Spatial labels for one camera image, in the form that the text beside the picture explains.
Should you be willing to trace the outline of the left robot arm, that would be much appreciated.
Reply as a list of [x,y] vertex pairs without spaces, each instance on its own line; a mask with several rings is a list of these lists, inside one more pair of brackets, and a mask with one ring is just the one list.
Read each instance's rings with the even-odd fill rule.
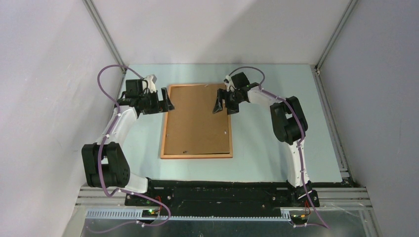
[[116,187],[137,193],[143,205],[152,205],[156,192],[148,187],[148,179],[131,172],[123,152],[123,143],[140,115],[174,110],[165,87],[159,100],[155,75],[144,79],[128,79],[121,98],[114,101],[114,110],[102,135],[93,144],[82,147],[82,159],[88,186]]

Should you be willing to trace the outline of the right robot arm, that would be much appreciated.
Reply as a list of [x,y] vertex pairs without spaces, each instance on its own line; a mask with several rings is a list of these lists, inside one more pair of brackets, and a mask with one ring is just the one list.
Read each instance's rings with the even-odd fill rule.
[[236,114],[242,102],[262,105],[269,109],[274,135],[279,142],[288,145],[291,153],[287,160],[287,199],[291,205],[301,206],[306,202],[312,188],[305,170],[303,151],[308,124],[298,98],[274,95],[263,89],[259,83],[250,83],[244,73],[227,75],[224,84],[225,89],[217,90],[212,112],[216,114],[226,108],[228,115]]

